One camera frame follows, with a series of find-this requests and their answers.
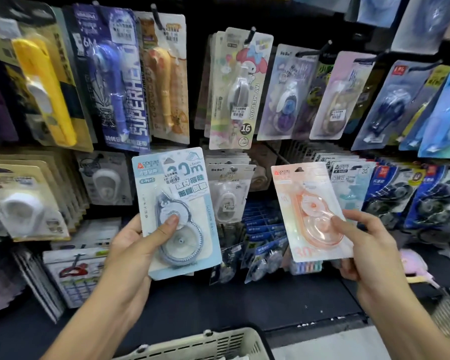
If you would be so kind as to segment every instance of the person's right hand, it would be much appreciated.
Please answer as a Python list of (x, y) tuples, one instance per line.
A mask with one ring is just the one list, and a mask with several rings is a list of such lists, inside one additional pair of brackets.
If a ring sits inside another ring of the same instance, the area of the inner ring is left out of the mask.
[(354, 259), (342, 260), (340, 272), (344, 278), (358, 282), (357, 296), (363, 309), (372, 315), (375, 309), (384, 305), (415, 300), (396, 241), (380, 219), (355, 210), (343, 210), (343, 215), (363, 223), (368, 230), (364, 232), (337, 216), (331, 218), (335, 230), (354, 244)]

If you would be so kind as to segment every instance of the forearm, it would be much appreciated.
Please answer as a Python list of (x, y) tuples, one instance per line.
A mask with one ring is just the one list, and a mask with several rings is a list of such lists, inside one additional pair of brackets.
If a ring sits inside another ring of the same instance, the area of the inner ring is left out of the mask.
[(124, 310), (118, 308), (100, 285), (78, 309), (41, 360), (111, 359), (129, 330)]
[(411, 291), (369, 312), (393, 360), (450, 360), (450, 341)]

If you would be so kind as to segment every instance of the my melody character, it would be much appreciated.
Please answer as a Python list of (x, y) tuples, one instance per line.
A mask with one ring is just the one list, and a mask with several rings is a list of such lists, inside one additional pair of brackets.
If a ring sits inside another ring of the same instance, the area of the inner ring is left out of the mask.
[(236, 60), (248, 68), (248, 84), (252, 84), (255, 80), (255, 73), (267, 73), (267, 61), (263, 57), (263, 53), (255, 51), (254, 45), (240, 50), (236, 54)]

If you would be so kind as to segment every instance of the person's left hand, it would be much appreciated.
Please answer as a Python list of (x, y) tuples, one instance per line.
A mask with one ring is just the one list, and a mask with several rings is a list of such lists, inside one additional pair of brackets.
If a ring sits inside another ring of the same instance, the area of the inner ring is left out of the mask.
[(128, 328), (137, 322), (147, 302), (152, 282), (148, 269), (155, 251), (173, 235), (178, 223), (179, 217), (172, 215), (143, 237), (138, 214), (112, 240), (105, 269), (92, 297), (109, 301), (112, 308), (120, 311)]

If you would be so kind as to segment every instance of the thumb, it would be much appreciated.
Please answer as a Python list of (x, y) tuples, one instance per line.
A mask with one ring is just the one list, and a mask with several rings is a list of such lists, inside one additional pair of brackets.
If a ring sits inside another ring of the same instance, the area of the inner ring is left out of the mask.
[(137, 242), (140, 254), (153, 254), (155, 250), (172, 237), (179, 224), (179, 217), (173, 214), (167, 220), (157, 227), (150, 235), (142, 238)]
[(330, 219), (330, 222), (335, 230), (337, 230), (339, 233), (347, 236), (350, 239), (350, 241), (353, 242), (354, 245), (362, 243), (368, 236), (367, 233), (358, 229), (353, 224), (342, 220), (338, 216), (333, 216)]

